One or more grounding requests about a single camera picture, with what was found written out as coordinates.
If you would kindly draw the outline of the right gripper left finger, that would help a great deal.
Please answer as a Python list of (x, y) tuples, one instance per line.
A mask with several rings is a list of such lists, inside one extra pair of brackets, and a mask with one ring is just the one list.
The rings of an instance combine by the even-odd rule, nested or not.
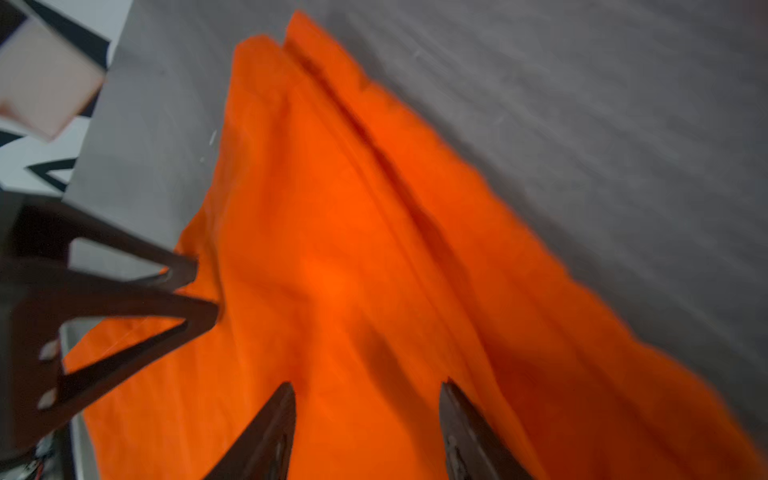
[(295, 429), (295, 391), (283, 382), (204, 479), (287, 479)]

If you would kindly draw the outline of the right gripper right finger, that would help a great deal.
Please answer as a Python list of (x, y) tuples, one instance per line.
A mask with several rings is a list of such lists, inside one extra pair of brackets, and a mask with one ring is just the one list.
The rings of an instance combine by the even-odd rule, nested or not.
[(439, 421), (450, 479), (532, 479), (452, 379), (441, 385)]

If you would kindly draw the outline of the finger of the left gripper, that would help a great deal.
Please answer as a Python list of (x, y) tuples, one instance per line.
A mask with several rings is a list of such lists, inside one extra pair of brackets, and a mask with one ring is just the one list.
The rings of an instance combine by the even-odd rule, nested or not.
[(127, 283), (175, 291), (195, 280), (198, 262), (178, 254), (55, 197), (37, 194), (11, 196), (11, 257), (34, 259), (72, 269), (75, 244), (112, 259), (134, 260), (144, 267)]
[(32, 447), (213, 328), (216, 304), (162, 291), (43, 292), (11, 302), (11, 444)]

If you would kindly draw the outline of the orange shorts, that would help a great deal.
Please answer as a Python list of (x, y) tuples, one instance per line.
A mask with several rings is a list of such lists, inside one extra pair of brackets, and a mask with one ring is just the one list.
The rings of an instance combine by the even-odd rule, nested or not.
[(763, 479), (696, 375), (637, 339), (303, 12), (234, 52), (179, 238), (217, 325), (85, 410), (104, 479), (201, 479), (283, 382), (291, 479), (450, 479), (452, 379), (532, 479)]

